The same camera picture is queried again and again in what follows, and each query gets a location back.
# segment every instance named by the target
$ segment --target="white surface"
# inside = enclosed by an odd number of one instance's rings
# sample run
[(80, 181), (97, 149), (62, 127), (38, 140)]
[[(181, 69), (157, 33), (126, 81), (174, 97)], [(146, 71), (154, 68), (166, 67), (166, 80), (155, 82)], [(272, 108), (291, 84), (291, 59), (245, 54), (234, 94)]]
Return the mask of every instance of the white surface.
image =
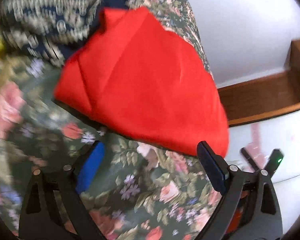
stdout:
[(274, 189), (279, 201), (285, 234), (300, 215), (300, 176), (276, 183)]
[(189, 2), (218, 87), (284, 70), (291, 40), (300, 38), (300, 8), (294, 0)]
[[(240, 160), (247, 163), (241, 156), (240, 149), (252, 142), (251, 124), (229, 129), (230, 144), (225, 160)], [(279, 148), (283, 154), (279, 168), (272, 181), (278, 182), (300, 175), (300, 111), (285, 116), (259, 122), (260, 147), (264, 155)]]

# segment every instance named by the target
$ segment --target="red cloth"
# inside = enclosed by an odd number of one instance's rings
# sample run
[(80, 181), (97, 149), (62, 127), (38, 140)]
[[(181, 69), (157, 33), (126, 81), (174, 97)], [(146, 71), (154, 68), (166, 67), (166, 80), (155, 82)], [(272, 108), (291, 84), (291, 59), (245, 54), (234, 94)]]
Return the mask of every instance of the red cloth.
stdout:
[(147, 8), (106, 8), (100, 17), (66, 62), (55, 98), (135, 140), (188, 155), (205, 140), (224, 157), (226, 114), (194, 48)]

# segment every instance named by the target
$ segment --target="bed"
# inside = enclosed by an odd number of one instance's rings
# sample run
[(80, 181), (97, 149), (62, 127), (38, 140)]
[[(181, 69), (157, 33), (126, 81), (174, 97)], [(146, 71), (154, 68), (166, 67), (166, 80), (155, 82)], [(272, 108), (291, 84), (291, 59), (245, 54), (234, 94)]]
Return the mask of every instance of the bed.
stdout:
[[(188, 0), (127, 0), (148, 7), (190, 43), (210, 73)], [(220, 200), (197, 158), (133, 141), (53, 102), (61, 68), (11, 49), (0, 59), (0, 216), (18, 235), (19, 213), (35, 169), (72, 164), (100, 140), (106, 157), (82, 202), (107, 239), (194, 239)], [(66, 229), (73, 231), (56, 193)]]

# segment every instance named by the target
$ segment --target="floral fabric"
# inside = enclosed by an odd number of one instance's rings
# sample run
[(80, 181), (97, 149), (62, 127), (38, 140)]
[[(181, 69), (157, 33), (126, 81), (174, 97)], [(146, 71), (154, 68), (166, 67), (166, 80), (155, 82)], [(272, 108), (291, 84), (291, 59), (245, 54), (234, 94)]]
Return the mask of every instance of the floral fabric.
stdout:
[[(187, 0), (129, 0), (129, 5), (148, 6), (194, 46), (209, 70)], [(129, 140), (58, 106), (52, 94), (60, 71), (29, 57), (0, 60), (0, 216), (8, 228), (18, 234), (32, 171), (59, 170), (75, 162), (83, 145), (100, 140), (105, 158), (81, 199), (107, 239), (194, 239), (220, 199), (198, 159)], [(73, 232), (60, 196), (56, 199)]]

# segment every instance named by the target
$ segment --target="black device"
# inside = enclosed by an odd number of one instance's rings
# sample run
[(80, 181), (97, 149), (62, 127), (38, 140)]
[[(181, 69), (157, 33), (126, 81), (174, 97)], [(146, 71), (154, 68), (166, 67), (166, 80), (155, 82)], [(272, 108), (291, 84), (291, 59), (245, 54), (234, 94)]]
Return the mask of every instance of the black device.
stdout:
[[(106, 240), (86, 211), (76, 190), (80, 183), (78, 177), (81, 170), (87, 166), (93, 149), (99, 143), (95, 142), (89, 150), (82, 149), (82, 155), (72, 166), (66, 165), (62, 170), (51, 173), (40, 170), (33, 172), (20, 214), (21, 239)], [(235, 165), (228, 166), (205, 141), (198, 144), (197, 153), (212, 186), (222, 194), (222, 198), (195, 240), (280, 239), (282, 218), (270, 174), (266, 170), (249, 173), (241, 171)], [(54, 190), (60, 192), (77, 235), (65, 230), (54, 198)], [(248, 191), (249, 194), (244, 199), (240, 223), (236, 230), (227, 232), (233, 215), (242, 202), (243, 191)]]

